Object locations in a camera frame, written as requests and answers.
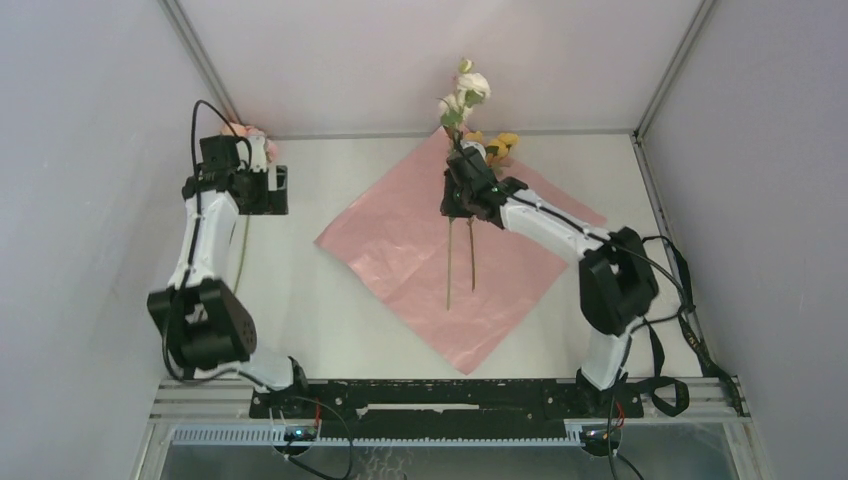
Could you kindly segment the yellow fake flower stem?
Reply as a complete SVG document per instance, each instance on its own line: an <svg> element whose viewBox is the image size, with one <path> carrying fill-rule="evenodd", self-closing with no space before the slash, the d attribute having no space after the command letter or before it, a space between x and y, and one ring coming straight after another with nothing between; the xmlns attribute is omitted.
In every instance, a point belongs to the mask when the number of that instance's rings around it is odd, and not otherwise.
<svg viewBox="0 0 848 480"><path fill-rule="evenodd" d="M485 163L496 172L501 172L504 168L509 167L511 165L511 161L508 159L508 156L519 141L520 136L516 133L503 132L498 134L484 147ZM475 219L470 218L466 224L468 228L470 247L471 291L474 292L477 288Z"/></svg>

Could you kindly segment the pink fake flower stem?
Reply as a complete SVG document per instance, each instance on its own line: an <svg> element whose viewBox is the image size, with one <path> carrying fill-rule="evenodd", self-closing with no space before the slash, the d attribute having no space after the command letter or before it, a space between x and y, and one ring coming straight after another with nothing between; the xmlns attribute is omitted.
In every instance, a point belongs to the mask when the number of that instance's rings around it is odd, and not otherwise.
<svg viewBox="0 0 848 480"><path fill-rule="evenodd" d="M266 167L266 171L269 172L270 165L275 162L277 150L275 144L268 140L268 137L265 132L251 125L245 126L241 124L227 122L225 126L220 129L220 133L222 135L236 136L237 134L239 134L241 136L244 136L248 141L248 145L252 148L253 153L259 153L259 159L263 161L263 165ZM233 294L238 293L239 286L241 284L249 244L249 231L252 217L241 216L240 219L243 223L243 235L239 249L238 265L235 274L235 279L231 285Z"/></svg>

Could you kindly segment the white fake flower stem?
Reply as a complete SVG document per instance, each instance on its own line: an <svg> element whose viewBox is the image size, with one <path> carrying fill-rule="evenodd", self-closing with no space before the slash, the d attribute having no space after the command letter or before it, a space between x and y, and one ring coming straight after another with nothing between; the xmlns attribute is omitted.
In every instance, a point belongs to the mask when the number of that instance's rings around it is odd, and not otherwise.
<svg viewBox="0 0 848 480"><path fill-rule="evenodd" d="M457 75L454 78L454 90L449 95L440 99L443 106L440 113L440 123L450 140L449 160L462 157L464 138L463 128L466 126L473 109L483 104L491 95L488 80L480 73L475 73L474 62L468 58L462 58L457 67ZM447 278L446 278L446 310L452 306L452 272L453 272L453 225L460 219L465 218L470 246L470 272L471 291L476 290L477 268L476 248L474 236L474 220L472 215L461 213L462 204L457 197L456 189L459 181L453 178L450 169L445 177L445 190L440 205L440 213L448 219L448 244L447 244Z"/></svg>

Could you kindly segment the pink wrapping paper sheet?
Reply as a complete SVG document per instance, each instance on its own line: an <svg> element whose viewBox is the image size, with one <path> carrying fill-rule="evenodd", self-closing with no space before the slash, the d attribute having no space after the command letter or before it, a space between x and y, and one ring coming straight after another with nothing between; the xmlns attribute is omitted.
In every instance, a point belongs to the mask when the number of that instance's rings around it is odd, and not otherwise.
<svg viewBox="0 0 848 480"><path fill-rule="evenodd" d="M327 376L569 377L586 351L576 265L441 216L443 134L335 140L314 204Z"/></svg>

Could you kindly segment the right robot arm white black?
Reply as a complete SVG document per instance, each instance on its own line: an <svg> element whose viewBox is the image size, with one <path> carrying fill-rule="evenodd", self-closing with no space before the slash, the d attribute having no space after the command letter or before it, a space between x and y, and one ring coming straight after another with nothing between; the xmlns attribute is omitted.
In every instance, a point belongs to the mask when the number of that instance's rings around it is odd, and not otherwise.
<svg viewBox="0 0 848 480"><path fill-rule="evenodd" d="M617 403L614 385L625 374L637 320L659 293L640 236L629 227L595 227L514 177L497 179L475 147L453 152L446 165L442 215L488 222L576 259L580 309L592 328L578 402L589 415L605 415Z"/></svg>

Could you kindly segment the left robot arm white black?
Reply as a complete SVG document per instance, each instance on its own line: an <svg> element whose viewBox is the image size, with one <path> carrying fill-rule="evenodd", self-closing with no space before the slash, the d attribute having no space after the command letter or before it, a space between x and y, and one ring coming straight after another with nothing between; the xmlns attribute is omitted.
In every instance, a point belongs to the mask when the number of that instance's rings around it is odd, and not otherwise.
<svg viewBox="0 0 848 480"><path fill-rule="evenodd" d="M287 187L284 166L189 177L182 188L187 225L177 266L146 305L172 379L199 385L235 374L259 392L275 391L277 408L298 417L313 401L303 368L260 344L251 314L225 279L237 219L287 214Z"/></svg>

